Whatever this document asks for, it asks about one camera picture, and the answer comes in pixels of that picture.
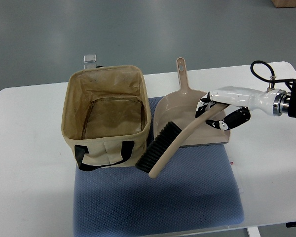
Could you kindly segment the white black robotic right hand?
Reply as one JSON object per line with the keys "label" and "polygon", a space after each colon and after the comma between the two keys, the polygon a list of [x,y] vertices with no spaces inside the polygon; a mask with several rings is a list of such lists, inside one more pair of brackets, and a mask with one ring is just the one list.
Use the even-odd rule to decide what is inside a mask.
{"label": "white black robotic right hand", "polygon": [[206,120],[206,124],[219,130],[231,130],[251,118],[250,111],[259,109],[270,116],[288,112],[289,96],[280,89],[259,91],[255,89],[227,86],[208,92],[200,98],[195,117],[198,118],[215,104],[227,104],[239,109],[221,120]]}

